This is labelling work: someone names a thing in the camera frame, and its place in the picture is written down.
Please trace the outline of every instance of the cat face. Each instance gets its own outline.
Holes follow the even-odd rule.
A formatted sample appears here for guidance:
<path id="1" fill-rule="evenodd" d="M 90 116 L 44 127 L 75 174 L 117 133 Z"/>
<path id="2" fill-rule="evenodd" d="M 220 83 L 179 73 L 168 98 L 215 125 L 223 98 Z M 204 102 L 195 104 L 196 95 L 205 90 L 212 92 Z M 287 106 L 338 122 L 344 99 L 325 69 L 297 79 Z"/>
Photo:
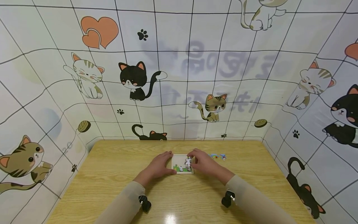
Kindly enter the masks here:
<path id="1" fill-rule="evenodd" d="M 138 62 L 136 66 L 129 66 L 124 63 L 118 63 L 121 70 L 120 79 L 124 87 L 129 89 L 138 89 L 147 82 L 147 74 L 143 62 Z"/>
<path id="2" fill-rule="evenodd" d="M 331 114 L 343 124 L 358 128 L 358 85 L 351 86 L 347 95 L 334 102 Z"/>
<path id="3" fill-rule="evenodd" d="M 24 135 L 19 147 L 10 155 L 0 157 L 0 169 L 12 177 L 22 177 L 29 174 L 40 165 L 44 149 Z"/>
<path id="4" fill-rule="evenodd" d="M 151 131 L 149 133 L 150 140 L 166 140 L 166 133 L 156 133 L 155 131 Z"/>
<path id="5" fill-rule="evenodd" d="M 267 7 L 278 7 L 280 5 L 283 5 L 287 2 L 287 0 L 259 0 L 261 5 L 267 6 Z"/>
<path id="6" fill-rule="evenodd" d="M 331 73 L 318 68 L 317 62 L 313 62 L 308 70 L 302 70 L 300 75 L 302 80 L 299 87 L 312 94 L 321 94 L 336 84 Z"/>
<path id="7" fill-rule="evenodd" d="M 73 70 L 83 80 L 93 83 L 102 81 L 102 74 L 105 71 L 104 68 L 96 66 L 90 61 L 81 60 L 74 53 L 72 53 L 72 59 L 74 61 Z"/>
<path id="8" fill-rule="evenodd" d="M 318 219 L 319 214 L 326 214 L 326 211 L 320 206 L 312 195 L 311 187 L 308 184 L 301 185 L 301 194 L 299 195 L 302 203 L 311 212 L 314 219 Z"/>
<path id="9" fill-rule="evenodd" d="M 205 102 L 205 109 L 211 113 L 218 113 L 225 109 L 226 107 L 226 97 L 227 94 L 221 96 L 208 95 Z"/>

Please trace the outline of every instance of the beige sleeve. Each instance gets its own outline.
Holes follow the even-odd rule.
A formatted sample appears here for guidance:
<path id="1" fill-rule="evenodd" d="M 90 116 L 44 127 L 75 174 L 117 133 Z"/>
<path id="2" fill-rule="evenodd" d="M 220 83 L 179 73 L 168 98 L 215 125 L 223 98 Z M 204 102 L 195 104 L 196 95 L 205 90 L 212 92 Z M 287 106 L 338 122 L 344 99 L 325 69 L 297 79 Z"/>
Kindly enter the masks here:
<path id="1" fill-rule="evenodd" d="M 235 204 L 256 224 L 297 224 L 282 208 L 237 175 L 226 188 L 235 193 Z"/>
<path id="2" fill-rule="evenodd" d="M 141 208 L 139 196 L 144 195 L 145 188 L 135 182 L 130 182 L 112 203 L 102 212 L 94 224 L 127 224 Z"/>

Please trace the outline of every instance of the orange heart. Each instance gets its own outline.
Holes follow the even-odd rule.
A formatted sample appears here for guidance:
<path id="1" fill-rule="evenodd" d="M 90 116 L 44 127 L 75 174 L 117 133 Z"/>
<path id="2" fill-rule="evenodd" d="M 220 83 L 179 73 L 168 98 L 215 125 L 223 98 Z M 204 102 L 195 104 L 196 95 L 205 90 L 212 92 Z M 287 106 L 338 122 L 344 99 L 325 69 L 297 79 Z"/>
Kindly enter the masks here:
<path id="1" fill-rule="evenodd" d="M 109 17 L 101 17 L 98 21 L 90 16 L 83 17 L 81 20 L 81 27 L 88 36 L 90 36 L 89 33 L 91 32 L 91 30 L 88 31 L 88 29 L 96 30 L 101 38 L 101 42 L 98 41 L 98 43 L 100 42 L 101 46 L 104 48 L 117 37 L 119 32 L 116 22 Z"/>
<path id="2" fill-rule="evenodd" d="M 94 30 L 90 30 L 87 35 L 84 35 L 82 41 L 88 47 L 100 48 L 100 36 Z"/>
<path id="3" fill-rule="evenodd" d="M 358 61 L 358 43 L 354 43 L 345 48 L 345 54 Z"/>

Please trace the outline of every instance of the wooden tabletop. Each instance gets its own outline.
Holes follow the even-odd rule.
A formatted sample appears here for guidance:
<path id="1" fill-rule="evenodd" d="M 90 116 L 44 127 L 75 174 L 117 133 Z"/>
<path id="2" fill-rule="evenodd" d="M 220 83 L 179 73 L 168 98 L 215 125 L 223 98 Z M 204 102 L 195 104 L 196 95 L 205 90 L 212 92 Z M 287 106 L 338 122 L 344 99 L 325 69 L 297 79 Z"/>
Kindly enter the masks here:
<path id="1" fill-rule="evenodd" d="M 285 176 L 256 141 L 99 141 L 58 203 L 48 224 L 93 223 L 121 190 L 159 153 L 186 154 L 193 148 L 226 154 L 216 161 L 258 188 L 299 224 L 315 224 Z M 146 190 L 152 203 L 132 223 L 253 223 L 235 204 L 221 204 L 225 187 L 199 172 L 173 175 Z"/>

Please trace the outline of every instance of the cartoon cat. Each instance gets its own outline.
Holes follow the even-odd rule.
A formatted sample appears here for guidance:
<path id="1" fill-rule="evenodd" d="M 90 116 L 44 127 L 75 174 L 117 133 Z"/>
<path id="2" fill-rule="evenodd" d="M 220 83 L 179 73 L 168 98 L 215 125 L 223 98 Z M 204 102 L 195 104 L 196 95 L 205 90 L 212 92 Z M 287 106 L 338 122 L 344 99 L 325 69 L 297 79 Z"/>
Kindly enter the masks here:
<path id="1" fill-rule="evenodd" d="M 316 61 L 311 64 L 308 70 L 302 70 L 300 76 L 302 80 L 286 102 L 287 106 L 299 110 L 308 106 L 310 94 L 319 95 L 336 84 L 331 73 L 326 69 L 319 68 Z"/>
<path id="2" fill-rule="evenodd" d="M 143 128 L 140 124 L 135 124 L 132 126 L 133 133 L 139 137 L 139 140 L 166 140 L 166 133 L 156 133 L 155 131 L 151 131 L 149 133 L 149 137 L 145 135 L 139 135 L 135 131 L 135 127 Z"/>
<path id="3" fill-rule="evenodd" d="M 198 108 L 203 120 L 207 120 L 208 122 L 217 122 L 219 121 L 218 113 L 225 109 L 226 97 L 227 94 L 221 96 L 213 96 L 211 94 L 208 95 L 205 102 L 205 109 L 209 112 L 209 115 L 206 118 L 204 116 L 203 106 L 199 102 L 190 102 L 189 107 Z"/>
<path id="4" fill-rule="evenodd" d="M 289 168 L 289 174 L 286 179 L 295 190 L 296 194 L 300 197 L 303 204 L 310 208 L 312 217 L 314 219 L 318 219 L 319 214 L 326 214 L 326 211 L 317 203 L 316 199 L 312 195 L 312 189 L 308 184 L 302 184 L 301 186 L 298 184 L 296 177 L 291 172 L 291 164 L 294 161 L 298 162 L 302 170 L 305 169 L 305 166 L 298 158 L 291 157 L 287 165 Z"/>
<path id="5" fill-rule="evenodd" d="M 23 177 L 31 174 L 34 181 L 31 185 L 21 185 L 11 182 L 0 184 L 0 194 L 7 190 L 29 190 L 43 182 L 52 170 L 52 165 L 42 161 L 44 149 L 35 142 L 31 142 L 27 135 L 17 149 L 10 155 L 0 157 L 0 169 L 12 177 Z"/>
<path id="6" fill-rule="evenodd" d="M 79 91 L 83 93 L 86 98 L 101 99 L 103 93 L 96 83 L 102 81 L 102 74 L 105 69 L 96 66 L 90 61 L 80 59 L 79 56 L 74 53 L 71 53 L 71 55 L 73 59 L 73 69 L 67 65 L 64 65 L 63 69 L 70 73 L 76 81 Z"/>
<path id="7" fill-rule="evenodd" d="M 147 83 L 147 74 L 145 65 L 142 61 L 138 62 L 136 66 L 129 66 L 124 63 L 118 63 L 121 70 L 120 79 L 124 87 L 131 89 L 129 98 L 131 100 L 145 100 L 152 94 L 153 85 L 155 81 L 166 78 L 168 75 L 165 72 L 158 71 L 152 75 L 150 79 L 149 92 L 144 94 L 142 87 Z"/>
<path id="8" fill-rule="evenodd" d="M 241 25 L 245 29 L 267 30 L 272 26 L 272 17 L 282 16 L 286 13 L 286 10 L 280 10 L 276 7 L 282 6 L 287 0 L 259 0 L 262 5 L 253 16 L 250 26 L 245 22 L 245 12 L 247 0 L 239 0 L 241 2 Z"/>
<path id="9" fill-rule="evenodd" d="M 358 85 L 333 103 L 331 114 L 337 121 L 322 131 L 340 144 L 358 148 Z"/>

